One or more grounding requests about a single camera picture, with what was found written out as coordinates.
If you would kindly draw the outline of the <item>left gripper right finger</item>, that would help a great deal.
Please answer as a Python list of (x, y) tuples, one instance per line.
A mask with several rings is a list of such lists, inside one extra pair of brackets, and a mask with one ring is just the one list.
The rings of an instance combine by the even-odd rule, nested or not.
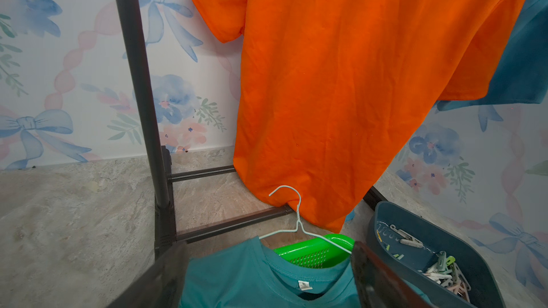
[(424, 293), (398, 277), (365, 243), (355, 242), (350, 263), (361, 307), (432, 307)]

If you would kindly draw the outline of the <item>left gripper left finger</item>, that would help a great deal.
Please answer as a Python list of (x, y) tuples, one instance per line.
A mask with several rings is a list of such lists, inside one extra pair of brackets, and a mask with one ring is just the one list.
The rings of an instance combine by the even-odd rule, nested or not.
[(176, 243), (108, 307), (178, 307), (188, 264), (187, 244)]

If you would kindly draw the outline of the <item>dark teal clothespin bin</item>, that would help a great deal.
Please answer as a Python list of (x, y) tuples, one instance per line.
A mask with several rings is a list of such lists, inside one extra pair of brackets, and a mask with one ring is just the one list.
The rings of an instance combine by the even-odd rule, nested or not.
[[(368, 247), (399, 277), (422, 290), (437, 307), (505, 307), (495, 278), (470, 245), (420, 216), (388, 201), (379, 202), (366, 237)], [(444, 251), (470, 284), (469, 301), (424, 273)]]

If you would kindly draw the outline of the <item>orange t-shirt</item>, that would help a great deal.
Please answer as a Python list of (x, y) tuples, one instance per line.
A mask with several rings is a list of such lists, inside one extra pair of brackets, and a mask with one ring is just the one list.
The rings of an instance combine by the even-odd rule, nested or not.
[(526, 0), (192, 0), (242, 38), (234, 167), (340, 232), (438, 101), (487, 95)]

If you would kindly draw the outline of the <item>teal t-shirt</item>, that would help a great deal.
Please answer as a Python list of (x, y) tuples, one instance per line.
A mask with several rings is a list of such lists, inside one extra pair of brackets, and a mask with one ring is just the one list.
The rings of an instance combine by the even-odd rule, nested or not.
[(437, 109), (540, 104), (546, 93), (547, 0), (526, 0), (486, 97), (475, 101), (440, 101)]

